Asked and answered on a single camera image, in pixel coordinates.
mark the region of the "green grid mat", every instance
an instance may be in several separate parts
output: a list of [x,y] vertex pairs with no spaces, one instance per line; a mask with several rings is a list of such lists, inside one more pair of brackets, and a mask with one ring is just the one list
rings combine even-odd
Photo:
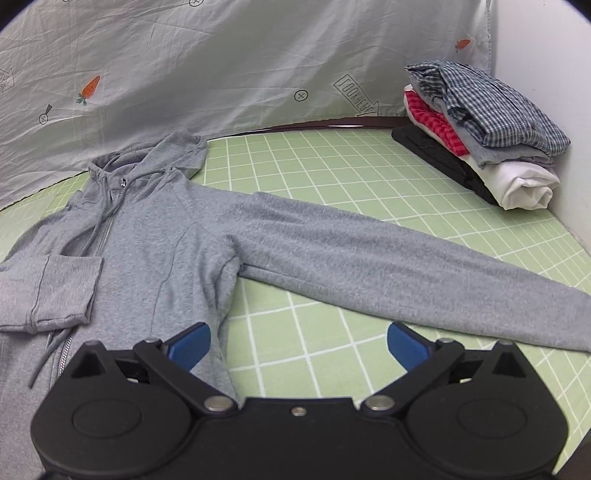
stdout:
[[[62,208],[87,174],[0,212],[0,258],[27,227]],[[322,130],[209,142],[193,181],[219,189],[324,203],[466,245],[591,293],[591,258],[547,210],[488,205],[389,131]],[[241,397],[351,396],[358,403],[404,373],[385,341],[388,322],[239,279],[228,316],[227,362]],[[415,327],[467,348],[494,339]],[[591,356],[520,345],[562,407],[570,436],[558,467],[591,427]]]

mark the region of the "gray hoodie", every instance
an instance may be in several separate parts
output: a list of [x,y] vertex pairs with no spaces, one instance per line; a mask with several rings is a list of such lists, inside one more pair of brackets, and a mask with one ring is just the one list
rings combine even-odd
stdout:
[[219,328],[237,275],[387,319],[591,351],[587,294],[355,213],[194,184],[205,158],[204,139],[176,132],[92,160],[84,190],[0,264],[0,479],[40,473],[29,423],[87,340],[128,349],[206,322],[212,347],[192,371],[233,395]]

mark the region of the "black folded clothes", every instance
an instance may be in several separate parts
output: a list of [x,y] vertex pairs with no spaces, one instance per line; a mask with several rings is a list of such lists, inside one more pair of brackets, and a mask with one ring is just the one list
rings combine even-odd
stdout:
[[433,140],[416,125],[394,128],[392,138],[462,187],[476,193],[484,201],[491,205],[499,205],[470,165]]

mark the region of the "carrot print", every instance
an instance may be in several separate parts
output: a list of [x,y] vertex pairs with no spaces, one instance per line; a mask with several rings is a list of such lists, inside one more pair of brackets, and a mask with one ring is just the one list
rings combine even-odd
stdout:
[[92,81],[82,89],[82,93],[78,94],[78,100],[76,103],[86,105],[86,101],[94,95],[99,80],[100,76],[93,78]]
[[456,42],[456,52],[463,50],[464,48],[466,48],[468,45],[470,44],[470,40],[468,40],[467,38],[464,38],[464,40],[458,40]]

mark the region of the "white folded shirt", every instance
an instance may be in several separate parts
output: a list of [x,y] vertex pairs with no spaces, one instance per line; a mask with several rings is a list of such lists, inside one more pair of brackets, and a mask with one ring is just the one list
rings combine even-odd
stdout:
[[[410,85],[404,88],[405,91],[412,89]],[[441,138],[414,119],[408,110],[406,96],[404,96],[404,106],[411,122],[445,147]],[[554,172],[533,163],[504,161],[496,165],[486,165],[482,169],[478,167],[471,155],[463,155],[459,158],[471,166],[505,210],[546,208],[552,198],[552,190],[560,184]]]

